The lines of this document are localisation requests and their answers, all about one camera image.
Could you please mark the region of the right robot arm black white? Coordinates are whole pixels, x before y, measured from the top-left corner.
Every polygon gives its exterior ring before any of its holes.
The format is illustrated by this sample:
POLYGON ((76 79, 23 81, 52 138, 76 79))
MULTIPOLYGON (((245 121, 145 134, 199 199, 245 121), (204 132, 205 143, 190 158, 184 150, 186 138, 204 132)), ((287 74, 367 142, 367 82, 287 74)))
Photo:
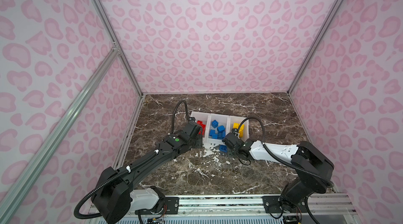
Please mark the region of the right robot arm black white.
POLYGON ((234 133, 227 134, 222 142, 242 161, 277 162, 297 172, 297 178, 279 196, 277 205, 284 211, 291 212, 306 197, 324 194, 334 186, 331 182, 334 164, 310 142, 298 145, 268 144, 252 139, 244 142, 234 133))

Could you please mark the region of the long red lego brick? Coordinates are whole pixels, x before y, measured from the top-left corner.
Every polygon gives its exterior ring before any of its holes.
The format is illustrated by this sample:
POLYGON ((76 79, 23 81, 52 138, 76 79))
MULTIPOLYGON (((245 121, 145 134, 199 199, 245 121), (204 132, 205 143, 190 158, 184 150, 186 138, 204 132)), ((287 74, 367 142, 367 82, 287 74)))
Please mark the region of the long red lego brick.
POLYGON ((201 127, 201 130, 199 131, 199 135, 205 136, 206 125, 204 124, 203 121, 200 121, 200 120, 197 121, 197 124, 201 127))

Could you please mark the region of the yellow lego brick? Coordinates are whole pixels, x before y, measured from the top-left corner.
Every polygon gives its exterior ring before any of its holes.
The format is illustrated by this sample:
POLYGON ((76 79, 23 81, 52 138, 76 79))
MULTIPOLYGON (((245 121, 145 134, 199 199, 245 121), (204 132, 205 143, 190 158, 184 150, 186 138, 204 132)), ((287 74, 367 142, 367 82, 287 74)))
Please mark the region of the yellow lego brick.
POLYGON ((236 135, 237 135, 239 138, 242 138, 242 137, 243 137, 243 132, 244 132, 245 125, 244 125, 244 124, 242 124, 241 126, 239 126, 239 125, 240 125, 239 123, 234 123, 234 124, 233 124, 233 129, 236 130, 236 135))

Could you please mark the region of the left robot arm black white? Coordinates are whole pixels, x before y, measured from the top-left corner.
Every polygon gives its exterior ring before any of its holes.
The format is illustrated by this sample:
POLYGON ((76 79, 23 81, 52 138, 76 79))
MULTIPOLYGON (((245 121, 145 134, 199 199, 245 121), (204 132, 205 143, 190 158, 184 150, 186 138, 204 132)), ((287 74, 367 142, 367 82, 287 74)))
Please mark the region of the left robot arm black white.
POLYGON ((128 212, 143 214, 149 210, 157 215, 165 210, 165 195, 155 186, 138 190, 139 183, 165 163, 176 159, 202 141, 203 128, 189 121, 157 143, 156 148, 130 165, 105 169, 90 199, 108 224, 120 221, 128 212))

